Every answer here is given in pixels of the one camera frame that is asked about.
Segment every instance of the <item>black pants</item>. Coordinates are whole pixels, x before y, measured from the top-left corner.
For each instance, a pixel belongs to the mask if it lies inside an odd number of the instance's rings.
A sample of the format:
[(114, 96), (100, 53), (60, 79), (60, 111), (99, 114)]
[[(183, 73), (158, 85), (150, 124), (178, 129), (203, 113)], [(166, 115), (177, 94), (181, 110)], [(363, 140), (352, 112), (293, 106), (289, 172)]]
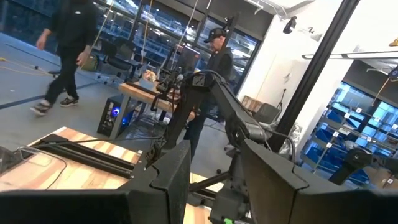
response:
[(203, 102), (200, 105), (200, 114), (198, 116), (195, 116), (195, 118), (188, 123), (188, 128), (187, 132), (184, 135), (184, 140), (191, 141), (191, 161), (198, 147), (200, 133), (205, 126), (207, 114), (210, 109), (211, 104), (209, 104), (208, 102)]
[(61, 58), (61, 71), (59, 76), (50, 84), (45, 94), (45, 100), (53, 105), (58, 96), (65, 89), (69, 96), (79, 99), (76, 91), (75, 72), (77, 69), (76, 60), (83, 51), (81, 48), (59, 47), (58, 52)]

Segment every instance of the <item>computer tower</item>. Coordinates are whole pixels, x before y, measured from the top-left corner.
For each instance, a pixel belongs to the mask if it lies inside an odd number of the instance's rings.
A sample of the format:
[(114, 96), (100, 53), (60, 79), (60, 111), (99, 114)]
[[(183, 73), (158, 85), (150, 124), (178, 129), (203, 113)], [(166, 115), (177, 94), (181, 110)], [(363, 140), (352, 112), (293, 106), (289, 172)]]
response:
[[(97, 133), (104, 134), (105, 136), (111, 135), (116, 118), (119, 116), (120, 113), (122, 100), (123, 95), (112, 96), (106, 100), (101, 120), (99, 121)], [(134, 114), (134, 108), (132, 107), (132, 105), (129, 105), (127, 107), (126, 112), (127, 113), (125, 113), (117, 136), (119, 136), (130, 125), (132, 116)]]

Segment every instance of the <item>black cap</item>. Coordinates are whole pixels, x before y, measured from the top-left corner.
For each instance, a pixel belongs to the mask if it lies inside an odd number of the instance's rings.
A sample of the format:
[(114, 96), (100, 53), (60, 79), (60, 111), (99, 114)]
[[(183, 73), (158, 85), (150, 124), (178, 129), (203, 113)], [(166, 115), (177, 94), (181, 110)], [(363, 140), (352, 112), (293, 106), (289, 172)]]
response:
[(215, 38), (218, 37), (225, 37), (226, 36), (226, 31), (223, 30), (222, 28), (214, 28), (209, 32), (209, 38), (205, 40), (205, 43), (210, 43), (213, 41)]

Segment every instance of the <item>wooden desk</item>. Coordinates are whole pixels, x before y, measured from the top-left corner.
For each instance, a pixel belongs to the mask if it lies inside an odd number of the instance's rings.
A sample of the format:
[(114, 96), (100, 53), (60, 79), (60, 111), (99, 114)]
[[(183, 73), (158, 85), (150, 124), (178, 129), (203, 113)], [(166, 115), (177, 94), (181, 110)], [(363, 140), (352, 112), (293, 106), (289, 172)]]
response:
[[(154, 93), (159, 93), (156, 90), (156, 84), (154, 85), (152, 91)], [(116, 118), (116, 121), (115, 121), (113, 129), (112, 129), (112, 133), (111, 133), (111, 136), (110, 136), (111, 138), (116, 138), (116, 136), (118, 135), (118, 132), (120, 130), (123, 117), (125, 115), (126, 108), (129, 105), (131, 98), (137, 100), (138, 102), (142, 102), (143, 103), (143, 105), (141, 106), (140, 114), (144, 112), (143, 109), (145, 108), (146, 104), (151, 105), (152, 102), (155, 99), (155, 95), (147, 93), (145, 91), (142, 91), (142, 90), (140, 90), (138, 88), (135, 88), (135, 87), (133, 87), (131, 85), (128, 85), (127, 83), (120, 84), (119, 85), (119, 90), (124, 95), (122, 104), (120, 106), (120, 113), (119, 113), (119, 114), (121, 114), (123, 116), (118, 116)], [(174, 111), (174, 109), (177, 107), (177, 105), (174, 105), (174, 108), (173, 108), (173, 104), (171, 102), (168, 102), (168, 101), (165, 101), (165, 100), (159, 100), (158, 103), (157, 103), (157, 107), (160, 110), (166, 111), (168, 113), (172, 113)], [(188, 120), (192, 120), (194, 117), (195, 117), (195, 114), (192, 112), (190, 114), (190, 116), (188, 117)]]
[[(78, 131), (63, 127), (54, 132), (71, 141), (94, 139)], [(86, 147), (105, 152), (126, 161), (136, 163), (140, 154), (129, 151), (104, 141), (82, 144)], [(67, 168), (50, 189), (116, 189), (127, 182), (127, 179), (65, 159)], [(45, 154), (30, 157), (5, 174), (0, 176), (0, 191), (12, 189), (46, 189), (59, 175), (65, 164), (56, 158)], [(205, 178), (191, 174), (191, 182), (199, 182)], [(209, 189), (218, 191), (223, 184), (217, 184)], [(210, 224), (207, 217), (210, 211), (206, 208), (187, 205), (185, 209), (185, 224)]]

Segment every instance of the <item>person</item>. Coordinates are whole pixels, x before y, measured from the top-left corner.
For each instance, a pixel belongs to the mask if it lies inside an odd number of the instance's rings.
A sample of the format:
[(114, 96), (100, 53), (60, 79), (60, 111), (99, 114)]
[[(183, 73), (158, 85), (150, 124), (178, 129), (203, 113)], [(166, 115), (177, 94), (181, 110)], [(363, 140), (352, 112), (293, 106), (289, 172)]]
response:
[(61, 2), (52, 15), (49, 27), (44, 29), (36, 43), (37, 48), (43, 50), (47, 37), (55, 33), (61, 58), (59, 76), (49, 85), (44, 100), (31, 108), (39, 116), (47, 114), (64, 90), (68, 96), (60, 102), (60, 106), (77, 105), (79, 96), (76, 91), (75, 72), (90, 56), (97, 32), (97, 13), (92, 0)]
[[(212, 29), (209, 33), (205, 43), (209, 43), (213, 51), (206, 69), (213, 70), (219, 73), (225, 80), (229, 80), (233, 69), (233, 54), (231, 48), (225, 47), (221, 49), (226, 37), (226, 31), (221, 28)], [(211, 96), (206, 96), (199, 106), (200, 113), (188, 123), (187, 132), (184, 135), (184, 140), (191, 142), (191, 160), (195, 155), (198, 147), (200, 133), (203, 130), (207, 114), (212, 109), (215, 101)]]

